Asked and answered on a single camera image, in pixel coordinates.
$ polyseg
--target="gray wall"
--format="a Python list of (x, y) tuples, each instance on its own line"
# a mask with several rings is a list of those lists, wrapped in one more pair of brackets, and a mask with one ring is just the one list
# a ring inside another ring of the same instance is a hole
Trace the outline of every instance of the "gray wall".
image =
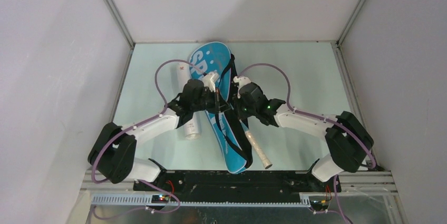
[(0, 0), (1, 223), (65, 223), (129, 48), (103, 0)]
[(447, 0), (369, 0), (343, 52), (410, 223), (445, 223)]

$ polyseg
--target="white cylinder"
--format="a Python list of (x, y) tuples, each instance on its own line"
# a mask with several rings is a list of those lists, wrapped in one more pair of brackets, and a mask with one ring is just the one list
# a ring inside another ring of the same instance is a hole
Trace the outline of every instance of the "white cylinder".
[[(191, 79), (189, 73), (189, 65), (184, 62), (179, 62), (177, 65), (177, 79), (179, 81), (180, 92), (183, 91), (184, 85)], [(200, 126), (197, 114), (194, 113), (192, 119), (183, 125), (184, 137), (187, 140), (194, 140), (200, 138)]]

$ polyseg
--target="white backdrop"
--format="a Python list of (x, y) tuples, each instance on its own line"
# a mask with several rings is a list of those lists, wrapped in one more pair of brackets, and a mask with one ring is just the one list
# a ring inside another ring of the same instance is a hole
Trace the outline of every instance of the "white backdrop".
[(336, 40), (358, 0), (115, 0), (136, 42)]
[(103, 0), (0, 0), (1, 223), (65, 223), (129, 48)]
[(369, 0), (343, 44), (410, 223), (446, 223), (447, 0)]

